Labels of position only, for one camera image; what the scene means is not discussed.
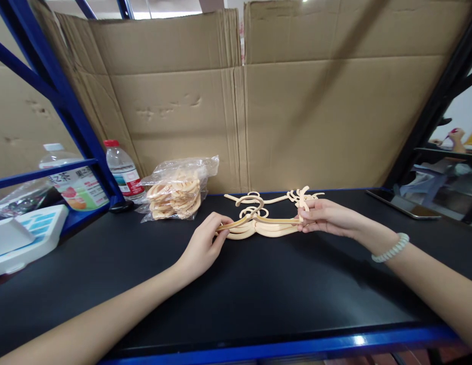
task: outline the white bottle cap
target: white bottle cap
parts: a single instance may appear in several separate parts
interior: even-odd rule
[[[47,144],[44,144],[43,147],[47,151],[61,151],[61,150],[64,150],[61,143],[47,143]]]

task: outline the hanger hook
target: hanger hook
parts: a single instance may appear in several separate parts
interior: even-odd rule
[[[262,197],[259,197],[257,195],[246,195],[246,196],[243,196],[243,197],[240,197],[237,202],[236,202],[236,206],[239,206],[241,205],[241,202],[243,202],[244,200],[257,200],[260,205],[258,208],[256,208],[251,214],[250,216],[254,216],[256,213],[258,213],[261,208],[263,208],[263,206],[265,205],[265,201],[263,200]]]

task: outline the red bottle cap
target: red bottle cap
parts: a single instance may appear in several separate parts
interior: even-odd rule
[[[119,142],[117,139],[107,139],[104,141],[104,146],[106,147],[119,147]]]

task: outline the forearm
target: forearm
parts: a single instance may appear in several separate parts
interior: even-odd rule
[[[190,283],[174,265],[59,325],[0,359],[0,364],[94,364],[167,298]]]
[[[357,240],[379,256],[398,243],[398,236],[371,222]],[[472,281],[411,243],[386,265],[472,349]]]

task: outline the cardboard sheet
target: cardboard sheet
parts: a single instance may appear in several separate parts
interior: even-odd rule
[[[209,190],[239,193],[381,186],[472,0],[249,3],[245,66],[234,10],[56,22],[36,8],[99,138],[145,175],[219,154]]]
[[[382,186],[471,8],[462,0],[246,4],[251,189]]]

